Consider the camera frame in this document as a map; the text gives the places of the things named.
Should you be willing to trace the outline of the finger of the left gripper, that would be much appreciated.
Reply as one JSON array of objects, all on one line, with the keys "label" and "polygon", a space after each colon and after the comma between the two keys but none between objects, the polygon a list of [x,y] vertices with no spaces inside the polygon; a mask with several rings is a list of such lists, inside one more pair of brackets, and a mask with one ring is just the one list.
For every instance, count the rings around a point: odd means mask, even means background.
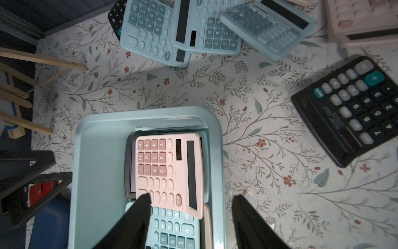
[{"label": "finger of the left gripper", "polygon": [[[72,182],[72,172],[13,176],[1,181],[1,216],[10,228],[24,226],[52,199]],[[31,202],[31,187],[41,188],[43,183],[52,183],[53,189]]]},{"label": "finger of the left gripper", "polygon": [[54,166],[50,150],[1,150],[1,199]]}]

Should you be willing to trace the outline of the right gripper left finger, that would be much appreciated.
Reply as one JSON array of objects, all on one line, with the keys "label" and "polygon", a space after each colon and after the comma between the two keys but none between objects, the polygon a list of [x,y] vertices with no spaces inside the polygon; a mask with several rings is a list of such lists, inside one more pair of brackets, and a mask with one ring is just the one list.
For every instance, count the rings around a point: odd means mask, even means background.
[{"label": "right gripper left finger", "polygon": [[150,195],[141,195],[94,248],[143,249],[147,239],[150,208]]}]

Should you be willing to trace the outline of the small pink calculator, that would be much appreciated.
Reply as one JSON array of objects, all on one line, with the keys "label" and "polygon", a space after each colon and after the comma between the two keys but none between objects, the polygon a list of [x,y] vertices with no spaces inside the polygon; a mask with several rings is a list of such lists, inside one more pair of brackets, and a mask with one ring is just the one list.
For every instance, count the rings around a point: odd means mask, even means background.
[{"label": "small pink calculator", "polygon": [[204,245],[205,249],[213,249],[212,222],[210,208],[207,203],[204,204]]}]

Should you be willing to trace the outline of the mint green storage box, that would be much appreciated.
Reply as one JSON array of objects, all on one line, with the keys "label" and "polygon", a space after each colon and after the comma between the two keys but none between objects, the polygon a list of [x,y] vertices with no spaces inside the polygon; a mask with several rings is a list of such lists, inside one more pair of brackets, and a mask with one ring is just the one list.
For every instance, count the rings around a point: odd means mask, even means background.
[{"label": "mint green storage box", "polygon": [[209,149],[213,244],[226,248],[222,127],[213,112],[199,106],[92,114],[81,120],[75,135],[69,248],[94,247],[123,216],[126,143],[137,130],[207,134],[203,145]]}]

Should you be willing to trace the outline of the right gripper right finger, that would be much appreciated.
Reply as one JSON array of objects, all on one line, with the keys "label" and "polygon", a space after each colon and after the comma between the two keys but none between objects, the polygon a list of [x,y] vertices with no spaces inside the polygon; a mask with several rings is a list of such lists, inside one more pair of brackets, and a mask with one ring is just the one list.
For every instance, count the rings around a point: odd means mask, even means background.
[{"label": "right gripper right finger", "polygon": [[289,249],[243,195],[233,197],[232,216],[239,249]]}]

